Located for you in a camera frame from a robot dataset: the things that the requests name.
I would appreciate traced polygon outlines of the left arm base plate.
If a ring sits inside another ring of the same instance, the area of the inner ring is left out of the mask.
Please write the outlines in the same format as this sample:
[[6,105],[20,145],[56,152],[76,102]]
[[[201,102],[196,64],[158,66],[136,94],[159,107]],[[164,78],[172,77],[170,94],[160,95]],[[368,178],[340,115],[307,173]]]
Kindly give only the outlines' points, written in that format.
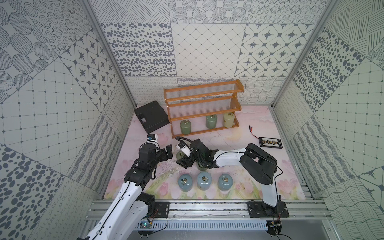
[[170,202],[151,202],[146,218],[168,218]]

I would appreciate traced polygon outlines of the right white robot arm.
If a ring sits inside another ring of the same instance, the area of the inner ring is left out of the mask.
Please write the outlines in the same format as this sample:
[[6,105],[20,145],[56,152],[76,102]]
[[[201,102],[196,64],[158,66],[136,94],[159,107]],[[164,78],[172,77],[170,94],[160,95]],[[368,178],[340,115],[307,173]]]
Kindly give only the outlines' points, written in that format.
[[275,174],[279,167],[277,160],[255,144],[232,151],[210,150],[199,139],[190,140],[176,137],[178,149],[184,156],[176,163],[187,169],[194,163],[202,169],[242,166],[251,177],[262,185],[263,205],[277,209],[281,202],[275,183]]

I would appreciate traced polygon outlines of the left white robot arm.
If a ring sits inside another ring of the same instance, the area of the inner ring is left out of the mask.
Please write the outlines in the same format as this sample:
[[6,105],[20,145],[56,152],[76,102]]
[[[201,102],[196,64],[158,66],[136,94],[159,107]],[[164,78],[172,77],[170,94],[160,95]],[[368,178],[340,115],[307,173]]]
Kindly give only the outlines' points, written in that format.
[[157,165],[173,158],[173,147],[160,149],[155,141],[141,145],[139,158],[125,175],[124,183],[107,212],[87,234],[86,240],[126,240],[141,220],[155,212],[155,196],[143,192],[155,179]]

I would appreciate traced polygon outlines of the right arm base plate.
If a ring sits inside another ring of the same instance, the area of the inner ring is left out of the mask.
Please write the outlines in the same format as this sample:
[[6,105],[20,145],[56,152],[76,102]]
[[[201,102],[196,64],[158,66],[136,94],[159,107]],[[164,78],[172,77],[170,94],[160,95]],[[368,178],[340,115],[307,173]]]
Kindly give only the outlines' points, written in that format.
[[285,202],[278,202],[276,207],[271,207],[264,202],[249,201],[247,209],[250,218],[288,218],[290,216]]

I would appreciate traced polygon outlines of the blue canister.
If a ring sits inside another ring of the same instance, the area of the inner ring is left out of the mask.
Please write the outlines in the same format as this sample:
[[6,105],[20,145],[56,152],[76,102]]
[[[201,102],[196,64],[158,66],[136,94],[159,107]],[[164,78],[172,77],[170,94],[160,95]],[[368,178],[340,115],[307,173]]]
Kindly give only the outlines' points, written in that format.
[[200,172],[197,176],[198,188],[202,191],[206,191],[212,184],[212,176],[208,172]]
[[221,191],[227,192],[233,186],[233,178],[229,174],[222,174],[218,180],[218,187]]
[[189,192],[193,187],[193,179],[188,174],[183,174],[178,179],[178,185],[183,192]]

